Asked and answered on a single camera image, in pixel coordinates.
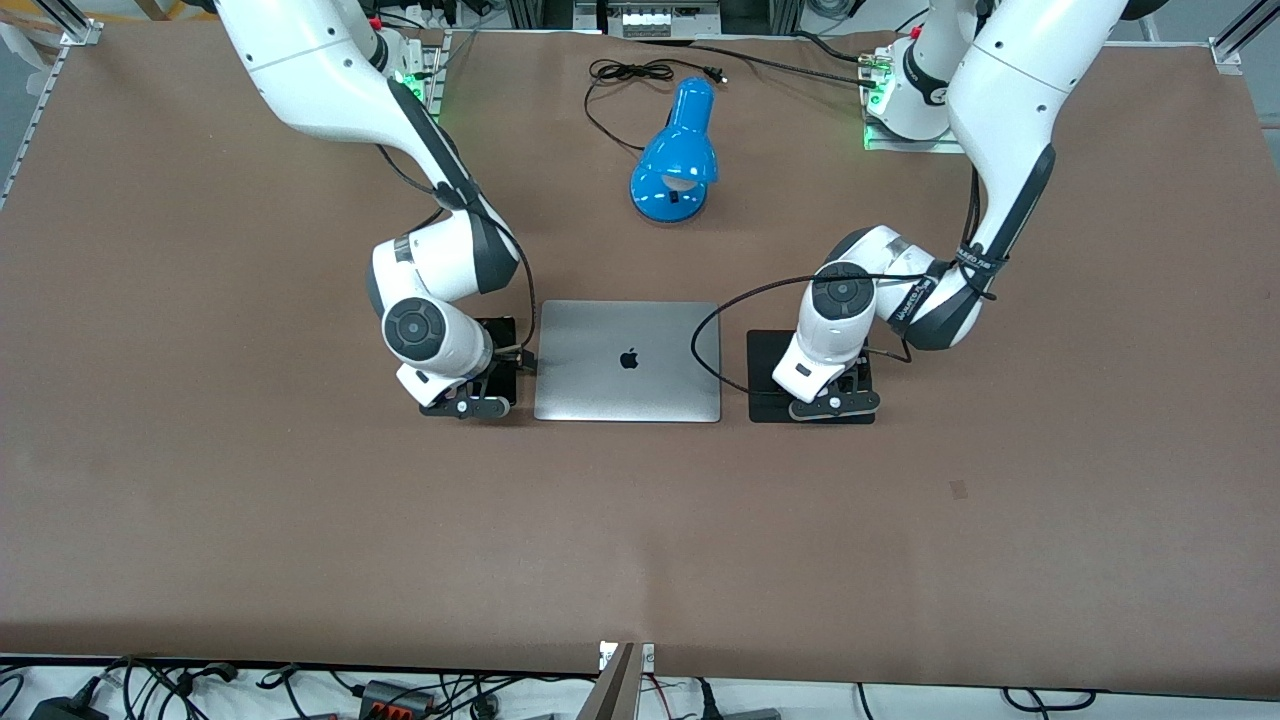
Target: round black joint cap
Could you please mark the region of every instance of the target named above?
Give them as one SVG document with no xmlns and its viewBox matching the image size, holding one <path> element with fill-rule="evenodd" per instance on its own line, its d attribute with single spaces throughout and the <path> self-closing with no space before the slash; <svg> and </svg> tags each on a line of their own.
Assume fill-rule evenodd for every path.
<svg viewBox="0 0 1280 720">
<path fill-rule="evenodd" d="M 444 345 L 444 315 L 421 297 L 401 300 L 387 313 L 383 336 L 402 357 L 419 363 L 430 360 Z"/>
<path fill-rule="evenodd" d="M 813 281 L 813 306 L 828 320 L 845 320 L 861 315 L 876 300 L 870 278 L 822 281 L 820 278 L 865 275 L 867 270 L 852 263 L 833 263 L 818 272 Z"/>
</svg>

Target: robotic arm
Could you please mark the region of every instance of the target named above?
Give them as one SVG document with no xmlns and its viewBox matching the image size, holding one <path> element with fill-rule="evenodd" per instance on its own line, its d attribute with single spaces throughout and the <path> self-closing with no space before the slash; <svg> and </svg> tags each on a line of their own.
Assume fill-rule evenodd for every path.
<svg viewBox="0 0 1280 720">
<path fill-rule="evenodd" d="M 424 407 L 489 368 L 493 341 L 451 302 L 500 290 L 520 261 L 511 229 L 453 142 L 394 69 L 396 31 L 375 33 L 356 0 L 216 0 L 257 91 L 280 120 L 323 140 L 398 147 L 422 168 L 438 223 L 376 246 L 366 275 L 397 378 Z"/>
<path fill-rule="evenodd" d="M 1004 0 L 996 8 L 954 76 L 938 79 L 942 88 L 950 81 L 950 90 L 941 94 L 947 120 L 987 187 L 988 209 L 977 231 L 950 263 L 884 225 L 841 241 L 817 273 L 841 279 L 815 279 L 805 290 L 796 334 L 773 370 L 782 388 L 814 402 L 858 360 L 873 313 L 920 350 L 945 350 L 969 334 L 1053 170 L 1057 113 L 1125 5 L 1125 0 Z M 920 44 L 929 37 L 929 26 L 941 27 L 942 36 L 952 37 L 948 42 L 977 27 L 974 0 L 933 0 L 931 6 Z M 913 54 L 910 45 L 896 47 L 895 68 L 928 58 L 941 68 L 934 72 L 945 73 L 954 55 L 946 44 L 928 55 L 923 49 Z M 923 100 L 916 109 L 925 118 L 936 114 L 936 106 Z M 933 126 L 920 132 L 933 132 Z M 858 279 L 867 274 L 922 277 Z"/>
</svg>

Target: lamp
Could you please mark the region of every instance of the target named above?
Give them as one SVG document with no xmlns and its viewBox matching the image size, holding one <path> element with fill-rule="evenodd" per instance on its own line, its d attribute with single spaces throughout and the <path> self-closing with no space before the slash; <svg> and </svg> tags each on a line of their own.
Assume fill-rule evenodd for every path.
<svg viewBox="0 0 1280 720">
<path fill-rule="evenodd" d="M 707 186 L 719 179 L 716 149 L 707 137 L 716 91 L 700 77 L 676 87 L 667 127 L 644 149 L 631 173 L 631 202 L 646 218 L 678 223 L 707 201 Z"/>
</svg>

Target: table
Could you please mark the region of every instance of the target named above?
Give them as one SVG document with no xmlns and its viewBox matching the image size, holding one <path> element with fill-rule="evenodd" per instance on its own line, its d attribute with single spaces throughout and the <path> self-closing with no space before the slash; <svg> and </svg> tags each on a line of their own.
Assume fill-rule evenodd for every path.
<svg viewBox="0 0 1280 720">
<path fill-rule="evenodd" d="M 591 59 L 660 55 L 731 78 L 677 228 L 581 109 Z M 484 33 L 452 76 L 540 299 L 724 300 L 860 227 L 946 256 L 963 225 L 964 159 L 863 151 L 846 87 L 568 33 Z M 669 90 L 594 110 L 643 141 Z M 645 639 L 673 675 L 1275 694 L 1280 183 L 1243 79 L 1108 49 L 1056 146 L 1000 301 L 877 363 L 872 427 L 732 392 L 708 427 L 428 420 L 362 273 L 431 202 L 276 122 L 216 24 L 109 27 L 0 214 L 0 644 L 589 671 Z M 800 292 L 722 319 L 727 373 Z M 527 322 L 518 279 L 461 306 Z"/>
</svg>

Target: silver laptop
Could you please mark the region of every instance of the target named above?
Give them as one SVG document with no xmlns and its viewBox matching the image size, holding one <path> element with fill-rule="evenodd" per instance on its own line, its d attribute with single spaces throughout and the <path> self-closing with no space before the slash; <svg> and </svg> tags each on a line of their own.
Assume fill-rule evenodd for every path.
<svg viewBox="0 0 1280 720">
<path fill-rule="evenodd" d="M 719 380 L 694 360 L 689 341 L 710 302 L 548 300 L 538 340 L 539 420 L 714 423 Z M 719 372 L 719 322 L 698 338 Z"/>
</svg>

